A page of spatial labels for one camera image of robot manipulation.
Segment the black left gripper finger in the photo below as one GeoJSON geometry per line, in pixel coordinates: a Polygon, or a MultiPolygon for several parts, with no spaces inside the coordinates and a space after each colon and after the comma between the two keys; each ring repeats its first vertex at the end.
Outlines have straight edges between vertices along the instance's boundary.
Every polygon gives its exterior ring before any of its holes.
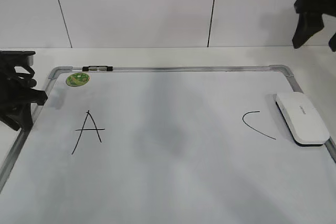
{"type": "Polygon", "coordinates": [[[47,99],[48,99],[47,94],[43,90],[35,90],[31,88],[25,90],[25,101],[27,103],[44,105],[47,99]]]}
{"type": "Polygon", "coordinates": [[[32,129],[31,104],[24,103],[1,108],[1,121],[14,131],[32,129]]]}

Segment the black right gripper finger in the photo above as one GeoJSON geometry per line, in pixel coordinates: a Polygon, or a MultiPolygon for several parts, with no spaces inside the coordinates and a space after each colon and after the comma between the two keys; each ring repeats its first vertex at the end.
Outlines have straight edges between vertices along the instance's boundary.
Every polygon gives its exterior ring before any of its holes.
{"type": "Polygon", "coordinates": [[[336,34],[331,37],[328,45],[332,52],[336,52],[336,34]]]}
{"type": "Polygon", "coordinates": [[[303,46],[313,35],[324,28],[322,14],[300,13],[295,34],[292,38],[294,49],[303,46]]]}

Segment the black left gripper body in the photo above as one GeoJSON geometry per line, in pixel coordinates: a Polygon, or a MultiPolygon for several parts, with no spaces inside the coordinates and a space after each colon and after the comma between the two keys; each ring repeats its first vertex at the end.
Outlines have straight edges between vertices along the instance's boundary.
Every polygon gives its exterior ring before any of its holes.
{"type": "Polygon", "coordinates": [[[1,104],[13,99],[19,91],[36,86],[33,56],[35,51],[1,50],[1,104]]]}

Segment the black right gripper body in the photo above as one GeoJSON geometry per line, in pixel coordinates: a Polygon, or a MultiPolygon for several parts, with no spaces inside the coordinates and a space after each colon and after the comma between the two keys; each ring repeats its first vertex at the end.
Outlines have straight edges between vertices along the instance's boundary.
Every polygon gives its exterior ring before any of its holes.
{"type": "Polygon", "coordinates": [[[335,16],[335,0],[296,0],[294,8],[297,14],[319,13],[335,16]]]}

